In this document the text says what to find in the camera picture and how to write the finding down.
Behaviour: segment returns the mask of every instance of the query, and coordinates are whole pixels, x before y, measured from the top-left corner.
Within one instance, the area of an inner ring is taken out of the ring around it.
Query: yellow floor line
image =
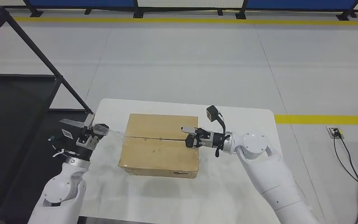
[[[197,24],[266,24],[266,25],[319,25],[358,26],[358,21],[308,20],[236,20],[234,18],[66,18],[66,17],[15,17],[18,22],[99,22],[99,23],[197,23]]]
[[[276,124],[348,124],[358,125],[358,116],[276,114]]]

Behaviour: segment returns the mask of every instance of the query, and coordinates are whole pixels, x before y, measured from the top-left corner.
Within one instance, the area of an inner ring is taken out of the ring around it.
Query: blue barrier
[[[133,0],[30,0],[33,6],[132,7]]]
[[[353,3],[354,0],[249,0],[247,8],[341,10],[349,8]]]

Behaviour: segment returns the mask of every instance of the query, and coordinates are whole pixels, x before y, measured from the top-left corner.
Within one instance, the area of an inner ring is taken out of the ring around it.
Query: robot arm
[[[220,119],[212,112],[218,113],[216,108],[208,108],[208,118],[211,121]],[[282,224],[318,224],[301,199],[290,169],[266,136],[254,133],[239,136],[232,132],[215,133],[185,127],[182,131],[189,134],[186,138],[187,147],[207,146],[219,148],[231,155],[236,154],[252,184],[269,203]]]
[[[73,224],[77,223],[86,192],[86,182],[82,179],[91,164],[90,157],[98,142],[108,134],[108,126],[92,126],[94,114],[88,114],[84,123],[66,120],[63,123],[81,129],[77,140],[72,134],[62,130],[60,139],[51,138],[53,148],[58,151],[54,156],[66,156],[59,175],[51,178],[41,194],[32,215],[30,224]]]

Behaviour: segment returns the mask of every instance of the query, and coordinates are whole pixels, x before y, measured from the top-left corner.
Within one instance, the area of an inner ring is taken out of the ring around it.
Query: black cable
[[[355,178],[353,177],[353,175],[352,175],[350,172],[348,172],[348,170],[345,168],[345,166],[344,166],[343,163],[341,162],[340,158],[338,157],[338,153],[337,153],[337,150],[336,150],[336,136],[338,136],[338,137],[340,138],[340,140],[342,141],[342,143],[343,143],[343,145],[344,145],[344,147],[345,147],[345,149],[346,149],[346,151],[347,151],[347,153],[348,153],[349,163],[351,164],[351,167],[352,167],[353,172],[354,172],[354,174],[356,175],[357,179],[355,179]],[[341,163],[341,165],[343,166],[343,168],[346,170],[346,172],[347,172],[356,182],[358,182],[358,174],[357,174],[357,172],[356,172],[356,169],[355,169],[354,166],[353,166],[351,154],[349,153],[349,150],[348,150],[348,148],[347,148],[347,146],[346,146],[346,144],[345,144],[345,141],[343,141],[342,135],[341,135],[340,131],[339,131],[337,128],[334,129],[333,145],[334,145],[334,147],[335,147],[336,156],[337,156],[339,162]],[[358,215],[357,215],[357,217],[356,217],[355,224],[358,224]]]
[[[357,172],[356,172],[356,169],[354,169],[353,162],[352,162],[352,158],[351,158],[351,154],[349,153],[349,150],[348,150],[348,148],[347,148],[347,146],[346,146],[346,144],[345,144],[345,141],[343,141],[343,138],[342,138],[341,136],[340,136],[340,139],[341,139],[343,145],[345,146],[345,149],[346,149],[346,151],[347,151],[347,153],[348,153],[348,157],[349,157],[349,163],[351,164],[351,167],[352,167],[352,169],[353,169],[353,172],[354,172],[354,174],[356,175],[357,180],[358,180],[358,174],[357,174]]]
[[[216,148],[216,151],[215,151],[215,157],[218,158],[219,157],[219,150],[223,150],[224,149],[224,142],[226,139],[228,139],[230,136],[225,136],[226,134],[226,126],[225,126],[225,122],[224,122],[224,117],[223,115],[219,112],[218,114],[220,114],[220,116],[223,118],[219,118],[218,117],[218,122],[219,124],[223,127],[223,140],[222,142],[218,145],[218,147]]]
[[[345,171],[356,181],[358,182],[358,179],[355,179],[354,176],[352,176],[352,174],[346,169],[346,167],[343,165],[342,161],[340,160],[340,157],[338,156],[337,153],[337,149],[336,149],[336,136],[333,137],[333,146],[335,147],[335,152],[336,152],[336,156],[338,161],[340,162],[340,164],[342,165],[342,167],[345,169]]]

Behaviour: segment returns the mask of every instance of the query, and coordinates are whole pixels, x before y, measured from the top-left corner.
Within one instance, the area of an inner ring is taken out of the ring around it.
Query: floor
[[[78,11],[43,16],[83,17]],[[202,14],[175,16],[211,17]],[[13,11],[14,16],[28,16]],[[99,12],[90,16],[101,17]],[[104,16],[131,17],[110,12]],[[171,16],[149,14],[148,17]],[[334,15],[252,13],[248,19],[336,20]],[[20,25],[90,108],[104,98],[356,115],[357,26],[35,23]],[[8,26],[0,73],[50,74]],[[61,88],[52,108],[81,108]],[[337,161],[327,125],[277,126],[286,163],[321,223],[354,223],[357,185]],[[358,164],[358,127],[339,125]],[[347,155],[340,143],[343,163]]]

